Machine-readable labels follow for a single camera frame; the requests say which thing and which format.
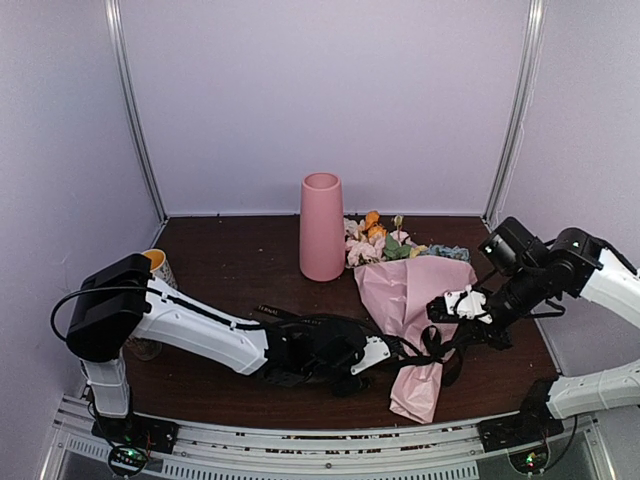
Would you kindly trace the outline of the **pink vase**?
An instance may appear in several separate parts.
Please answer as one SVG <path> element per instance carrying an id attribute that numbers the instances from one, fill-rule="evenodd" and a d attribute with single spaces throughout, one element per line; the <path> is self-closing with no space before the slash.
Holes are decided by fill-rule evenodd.
<path id="1" fill-rule="evenodd" d="M 337 279 L 345 266 L 341 179 L 331 173 L 307 175 L 301 184 L 299 267 L 316 282 Z"/>

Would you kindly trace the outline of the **clear printed glass cup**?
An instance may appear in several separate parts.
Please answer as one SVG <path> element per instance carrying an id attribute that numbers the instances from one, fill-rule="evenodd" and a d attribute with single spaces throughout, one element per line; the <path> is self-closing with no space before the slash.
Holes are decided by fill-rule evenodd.
<path id="1" fill-rule="evenodd" d="M 158 341 L 130 337 L 125 346 L 140 361 L 151 361 L 162 352 L 162 344 Z"/>

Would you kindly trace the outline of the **aluminium corner post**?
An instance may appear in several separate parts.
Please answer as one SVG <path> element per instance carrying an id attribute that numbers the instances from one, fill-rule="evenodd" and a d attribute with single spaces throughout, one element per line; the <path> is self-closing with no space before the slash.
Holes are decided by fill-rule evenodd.
<path id="1" fill-rule="evenodd" d="M 147 143 L 144 137 L 141 117 L 134 91 L 134 84 L 131 77 L 121 15 L 121 2 L 117 0 L 106 0 L 104 2 L 104 6 L 134 151 L 155 215 L 160 224 L 165 224 L 169 217 L 166 213 L 166 209 L 160 195 L 158 182 L 153 171 Z"/>
<path id="2" fill-rule="evenodd" d="M 499 217 L 506 203 L 506 197 L 515 173 L 516 162 L 524 136 L 524 121 L 535 88 L 546 7 L 547 1 L 534 0 L 529 2 L 527 24 L 511 112 L 498 167 L 482 216 L 487 227 L 494 227 L 499 223 Z"/>

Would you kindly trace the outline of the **pink wrapping paper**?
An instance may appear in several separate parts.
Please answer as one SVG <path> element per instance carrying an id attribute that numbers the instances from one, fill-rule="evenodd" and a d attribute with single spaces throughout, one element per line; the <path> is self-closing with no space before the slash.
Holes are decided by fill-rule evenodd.
<path id="1" fill-rule="evenodd" d="M 472 266 L 438 256 L 418 256 L 354 269 L 361 302 L 386 334 L 399 336 L 419 349 L 431 321 L 426 305 L 448 291 L 476 282 Z M 443 365 L 406 366 L 391 388 L 389 409 L 420 424 L 433 421 L 442 386 Z"/>

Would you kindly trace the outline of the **black ribbon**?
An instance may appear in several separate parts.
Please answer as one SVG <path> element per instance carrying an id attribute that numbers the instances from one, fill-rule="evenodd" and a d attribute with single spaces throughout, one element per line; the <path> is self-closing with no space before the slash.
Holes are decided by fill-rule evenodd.
<path id="1" fill-rule="evenodd" d="M 444 376 L 444 384 L 446 386 L 451 385 L 455 380 L 457 380 L 460 374 L 463 362 L 463 350 L 453 346 L 449 341 L 445 342 L 442 339 L 440 331 L 434 326 L 426 328 L 421 334 L 421 341 L 424 348 L 419 349 L 411 342 L 399 336 L 385 334 L 378 327 L 341 315 L 326 313 L 298 315 L 293 312 L 264 304 L 257 306 L 256 310 L 276 319 L 274 322 L 267 324 L 267 329 L 276 325 L 282 325 L 286 322 L 300 320 L 336 319 L 354 322 L 363 327 L 367 334 L 379 335 L 389 344 L 392 350 L 392 358 L 382 362 L 387 370 L 398 371 L 406 366 L 427 366 L 434 362 L 443 364 L 445 362 L 445 358 L 448 355 L 452 355 L 455 359 L 455 363 L 452 370 Z M 257 377 L 262 380 L 262 367 L 258 370 Z"/>

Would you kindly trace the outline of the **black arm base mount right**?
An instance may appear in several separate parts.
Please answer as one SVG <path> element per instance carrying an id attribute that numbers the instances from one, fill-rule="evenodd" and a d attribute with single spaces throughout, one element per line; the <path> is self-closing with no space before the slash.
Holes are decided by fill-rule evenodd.
<path id="1" fill-rule="evenodd" d="M 477 429 L 483 449 L 488 453 L 543 442 L 550 436 L 563 433 L 564 424 L 562 420 L 546 414 L 516 413 L 481 421 Z"/>

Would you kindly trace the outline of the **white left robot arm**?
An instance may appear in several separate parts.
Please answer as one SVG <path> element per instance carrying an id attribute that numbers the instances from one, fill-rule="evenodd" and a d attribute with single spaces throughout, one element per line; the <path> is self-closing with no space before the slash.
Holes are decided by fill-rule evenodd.
<path id="1" fill-rule="evenodd" d="M 131 412 L 122 348 L 131 338 L 171 345 L 282 387 L 326 381 L 335 395 L 359 391 L 362 373 L 392 355 L 381 334 L 350 319 L 294 316 L 271 323 L 236 317 L 194 300 L 154 276 L 141 254 L 87 277 L 70 294 L 65 335 L 80 359 L 96 413 L 123 444 L 144 424 Z"/>

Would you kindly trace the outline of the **aluminium right corner post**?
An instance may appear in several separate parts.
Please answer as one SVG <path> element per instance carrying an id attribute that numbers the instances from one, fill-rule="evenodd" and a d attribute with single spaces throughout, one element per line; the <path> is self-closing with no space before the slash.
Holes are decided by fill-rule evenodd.
<path id="1" fill-rule="evenodd" d="M 546 7 L 547 1 L 534 0 L 529 2 L 527 24 L 511 112 L 498 167 L 482 216 L 487 227 L 494 227 L 499 223 L 499 217 L 506 203 L 506 197 L 515 173 L 516 162 L 524 136 L 524 121 L 535 88 Z"/>

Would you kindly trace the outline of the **yellow-inside paper cup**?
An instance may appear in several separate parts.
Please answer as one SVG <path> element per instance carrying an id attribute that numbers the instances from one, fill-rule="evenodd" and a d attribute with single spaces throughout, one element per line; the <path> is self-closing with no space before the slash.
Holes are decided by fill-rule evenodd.
<path id="1" fill-rule="evenodd" d="M 143 255 L 151 261 L 150 271 L 170 287 L 178 289 L 178 283 L 170 267 L 166 253 L 161 249 L 149 249 Z"/>

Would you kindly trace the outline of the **aluminium left corner post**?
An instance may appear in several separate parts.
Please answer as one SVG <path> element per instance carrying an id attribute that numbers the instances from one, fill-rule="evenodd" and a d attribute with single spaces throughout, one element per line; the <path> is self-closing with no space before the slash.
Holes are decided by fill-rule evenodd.
<path id="1" fill-rule="evenodd" d="M 131 77 L 121 15 L 121 2 L 117 0 L 106 0 L 104 2 L 104 6 L 134 151 L 155 215 L 160 224 L 165 224 L 169 217 L 166 213 L 166 209 L 160 195 L 158 182 L 153 171 L 147 143 L 144 137 L 141 117 L 134 91 L 134 84 Z"/>

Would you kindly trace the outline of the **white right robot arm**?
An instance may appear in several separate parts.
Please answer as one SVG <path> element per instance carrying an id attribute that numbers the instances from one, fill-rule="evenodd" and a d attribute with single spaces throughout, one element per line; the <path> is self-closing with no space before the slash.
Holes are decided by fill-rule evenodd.
<path id="1" fill-rule="evenodd" d="M 505 349 L 508 327 L 533 317 L 541 303 L 545 317 L 565 310 L 563 295 L 599 305 L 629 324 L 639 324 L 639 273 L 608 241 L 570 227 L 543 242 L 516 218 L 497 226 L 479 247 L 494 270 L 506 277 L 495 292 L 468 285 L 449 291 L 426 306 L 434 323 L 458 323 L 457 344 L 486 343 Z M 638 403 L 639 363 L 575 377 L 560 376 L 538 385 L 536 403 L 513 419 L 519 440 L 535 440 L 554 419 Z"/>

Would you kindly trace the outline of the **aluminium front rail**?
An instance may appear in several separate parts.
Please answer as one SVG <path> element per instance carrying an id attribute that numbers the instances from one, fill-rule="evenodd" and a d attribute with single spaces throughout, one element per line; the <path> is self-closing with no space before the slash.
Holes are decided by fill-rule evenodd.
<path id="1" fill-rule="evenodd" d="M 613 479 L 600 429 L 588 416 L 562 433 L 487 451 L 473 421 L 356 430 L 279 430 L 181 421 L 169 453 L 139 479 L 529 479 L 524 460 L 547 454 L 541 479 Z"/>

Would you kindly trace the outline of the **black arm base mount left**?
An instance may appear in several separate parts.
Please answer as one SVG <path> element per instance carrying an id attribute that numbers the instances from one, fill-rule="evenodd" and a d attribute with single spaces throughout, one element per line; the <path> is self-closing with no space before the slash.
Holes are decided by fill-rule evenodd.
<path id="1" fill-rule="evenodd" d="M 91 433 L 111 444 L 137 447 L 151 452 L 171 454 L 179 425 L 138 414 L 126 418 L 109 418 L 96 414 Z"/>

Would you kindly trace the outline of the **artificial flower bouquet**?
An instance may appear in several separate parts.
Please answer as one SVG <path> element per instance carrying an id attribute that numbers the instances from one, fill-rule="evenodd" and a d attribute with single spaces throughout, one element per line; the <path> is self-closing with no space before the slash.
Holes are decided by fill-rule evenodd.
<path id="1" fill-rule="evenodd" d="M 363 218 L 344 217 L 345 266 L 353 269 L 370 264 L 435 256 L 471 263 L 467 248 L 439 244 L 424 245 L 413 241 L 404 228 L 404 217 L 395 215 L 387 228 L 378 211 Z"/>

